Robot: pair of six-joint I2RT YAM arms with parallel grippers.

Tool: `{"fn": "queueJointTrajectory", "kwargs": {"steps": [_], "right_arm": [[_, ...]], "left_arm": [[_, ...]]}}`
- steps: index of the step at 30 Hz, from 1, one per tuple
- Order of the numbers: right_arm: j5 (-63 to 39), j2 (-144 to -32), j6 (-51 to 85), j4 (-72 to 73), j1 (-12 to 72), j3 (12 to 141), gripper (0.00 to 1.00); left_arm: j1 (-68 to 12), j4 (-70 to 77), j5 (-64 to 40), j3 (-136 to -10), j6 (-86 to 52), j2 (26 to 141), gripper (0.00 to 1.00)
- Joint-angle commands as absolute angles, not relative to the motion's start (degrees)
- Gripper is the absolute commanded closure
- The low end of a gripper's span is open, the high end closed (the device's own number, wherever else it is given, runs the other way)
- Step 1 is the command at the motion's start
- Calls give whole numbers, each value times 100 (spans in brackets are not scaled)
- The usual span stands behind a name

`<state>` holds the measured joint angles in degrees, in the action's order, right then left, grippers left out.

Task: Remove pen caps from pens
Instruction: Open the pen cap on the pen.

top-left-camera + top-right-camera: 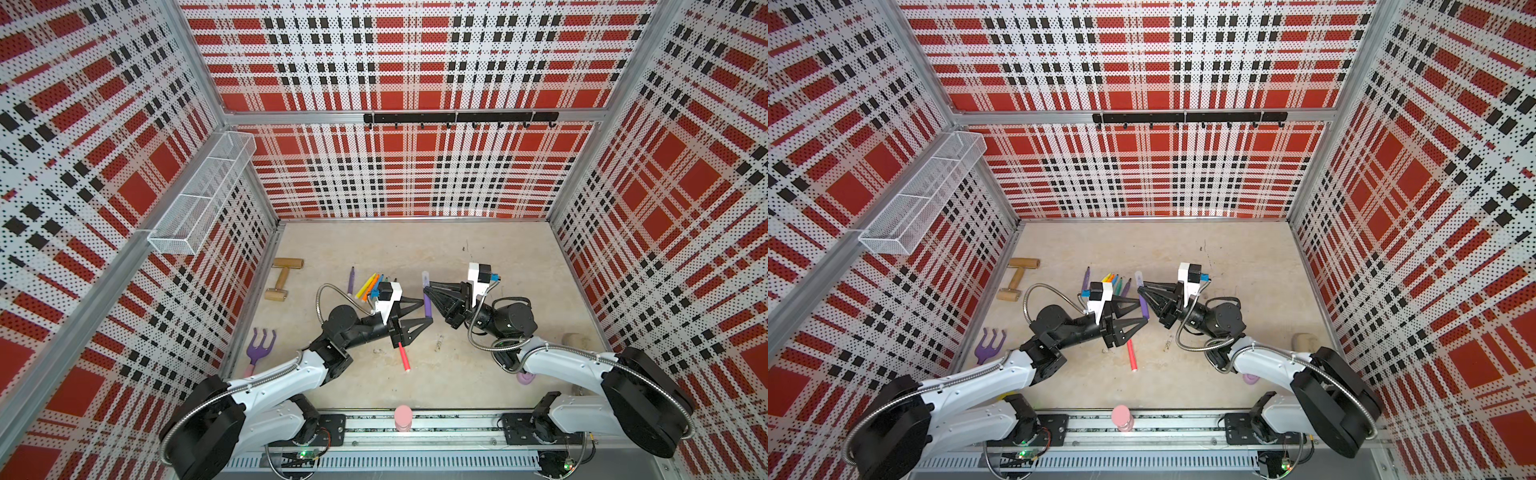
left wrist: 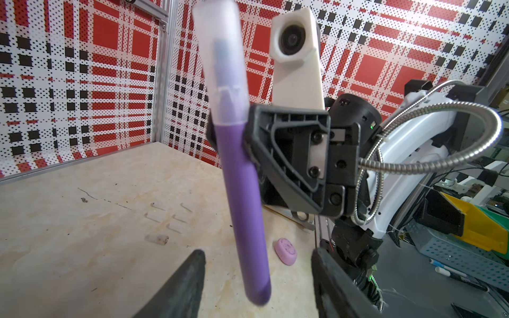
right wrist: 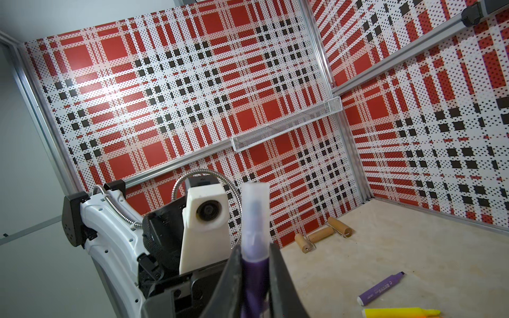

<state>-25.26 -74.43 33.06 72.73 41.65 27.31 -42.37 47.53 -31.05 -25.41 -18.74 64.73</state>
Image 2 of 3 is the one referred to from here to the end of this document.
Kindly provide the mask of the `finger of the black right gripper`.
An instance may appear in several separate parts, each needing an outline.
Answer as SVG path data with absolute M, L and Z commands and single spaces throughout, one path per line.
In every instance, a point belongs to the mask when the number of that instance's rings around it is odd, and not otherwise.
M 217 138 L 214 129 L 214 124 L 212 121 L 212 115 L 209 115 L 208 117 L 205 135 L 210 147 L 212 147 L 213 149 L 217 149 Z

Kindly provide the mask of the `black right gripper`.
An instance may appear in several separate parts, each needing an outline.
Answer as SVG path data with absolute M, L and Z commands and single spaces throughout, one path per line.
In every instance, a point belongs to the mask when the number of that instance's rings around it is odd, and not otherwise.
M 244 143 L 262 202 L 333 219 L 351 215 L 360 134 L 356 123 L 332 126 L 325 110 L 252 105 Z

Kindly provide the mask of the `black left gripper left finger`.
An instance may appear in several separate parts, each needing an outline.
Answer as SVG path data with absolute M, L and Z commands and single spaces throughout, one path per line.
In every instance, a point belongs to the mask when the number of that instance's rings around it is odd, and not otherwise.
M 194 250 L 135 317 L 197 317 L 205 265 L 204 251 Z

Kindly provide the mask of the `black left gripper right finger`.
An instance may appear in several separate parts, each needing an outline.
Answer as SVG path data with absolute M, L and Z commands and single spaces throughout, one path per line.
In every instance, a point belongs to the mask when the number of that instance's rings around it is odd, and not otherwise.
M 380 317 L 380 312 L 327 252 L 311 255 L 315 303 L 320 317 Z

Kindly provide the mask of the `light purple marker pen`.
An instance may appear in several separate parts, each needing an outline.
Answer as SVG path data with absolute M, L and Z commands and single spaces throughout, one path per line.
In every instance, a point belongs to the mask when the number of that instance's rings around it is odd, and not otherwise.
M 269 260 L 258 174 L 244 149 L 244 125 L 214 127 L 246 297 L 256 306 L 271 297 Z

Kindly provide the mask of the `translucent light purple cap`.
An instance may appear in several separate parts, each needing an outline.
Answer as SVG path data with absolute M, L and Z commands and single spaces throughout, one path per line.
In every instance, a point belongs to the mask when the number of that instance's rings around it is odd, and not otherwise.
M 234 1 L 199 1 L 192 14 L 213 123 L 243 125 L 250 101 L 239 8 Z

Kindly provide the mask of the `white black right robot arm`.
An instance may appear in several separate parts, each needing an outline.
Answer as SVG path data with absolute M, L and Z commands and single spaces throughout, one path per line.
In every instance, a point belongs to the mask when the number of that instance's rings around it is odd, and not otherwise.
M 270 272 L 262 204 L 339 219 L 335 257 L 358 280 L 378 259 L 381 244 L 364 231 L 382 203 L 385 174 L 420 175 L 455 168 L 480 157 L 500 138 L 497 114 L 478 103 L 449 100 L 426 105 L 428 94 L 382 122 L 355 95 L 340 95 L 329 111 L 249 105 L 238 81 L 211 87 L 207 138 L 218 152 L 246 292 L 266 301 Z M 478 117 L 485 132 L 471 147 L 430 162 L 390 163 L 383 144 L 417 117 L 457 111 Z

